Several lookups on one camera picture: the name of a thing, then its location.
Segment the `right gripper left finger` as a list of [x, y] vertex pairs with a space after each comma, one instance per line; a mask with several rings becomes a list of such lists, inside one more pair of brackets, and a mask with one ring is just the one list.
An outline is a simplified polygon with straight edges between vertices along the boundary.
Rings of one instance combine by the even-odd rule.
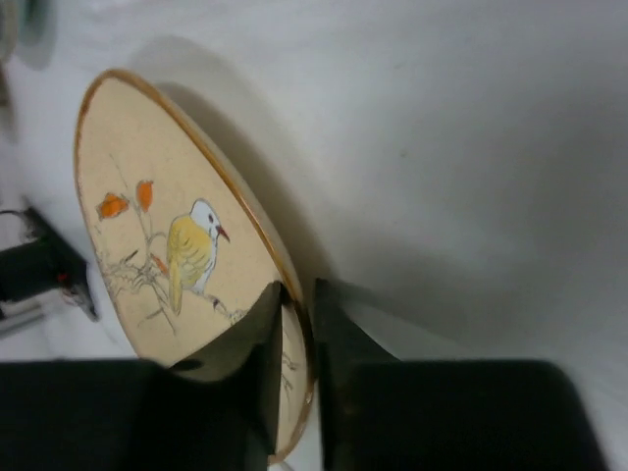
[[189, 358], [1, 367], [5, 470], [264, 470], [277, 445], [280, 283]]

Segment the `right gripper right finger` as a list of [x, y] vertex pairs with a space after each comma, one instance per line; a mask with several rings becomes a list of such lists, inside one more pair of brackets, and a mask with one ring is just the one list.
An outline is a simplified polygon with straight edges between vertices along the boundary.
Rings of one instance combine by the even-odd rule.
[[327, 470], [604, 470], [573, 382], [547, 361], [396, 358], [314, 285]]

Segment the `beige bird plate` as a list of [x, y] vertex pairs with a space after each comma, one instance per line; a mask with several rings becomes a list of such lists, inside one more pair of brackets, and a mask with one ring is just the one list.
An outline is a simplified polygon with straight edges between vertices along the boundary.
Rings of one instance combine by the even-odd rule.
[[310, 411], [313, 335], [288, 250], [253, 191], [189, 115], [122, 69], [82, 98], [74, 167], [104, 285], [138, 356], [172, 366], [238, 325], [266, 285], [283, 286], [269, 460], [284, 461]]

